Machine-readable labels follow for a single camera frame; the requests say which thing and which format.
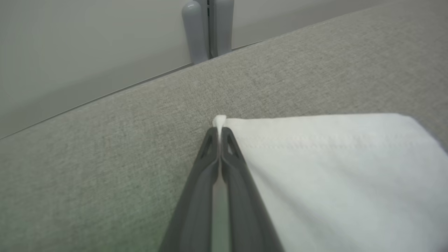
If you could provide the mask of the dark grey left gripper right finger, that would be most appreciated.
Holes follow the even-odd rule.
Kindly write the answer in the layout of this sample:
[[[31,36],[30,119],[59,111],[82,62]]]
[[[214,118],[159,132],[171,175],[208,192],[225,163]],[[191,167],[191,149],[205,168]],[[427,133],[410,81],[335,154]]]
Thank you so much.
[[[228,189],[231,249],[233,252],[283,252],[232,130],[223,127],[222,168]]]

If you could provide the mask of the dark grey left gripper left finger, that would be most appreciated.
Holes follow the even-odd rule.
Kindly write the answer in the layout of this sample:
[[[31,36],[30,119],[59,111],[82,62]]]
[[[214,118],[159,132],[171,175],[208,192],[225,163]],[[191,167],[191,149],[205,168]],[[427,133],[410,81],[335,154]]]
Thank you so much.
[[[218,130],[205,134],[159,247],[160,252],[209,252],[213,185],[219,171]]]

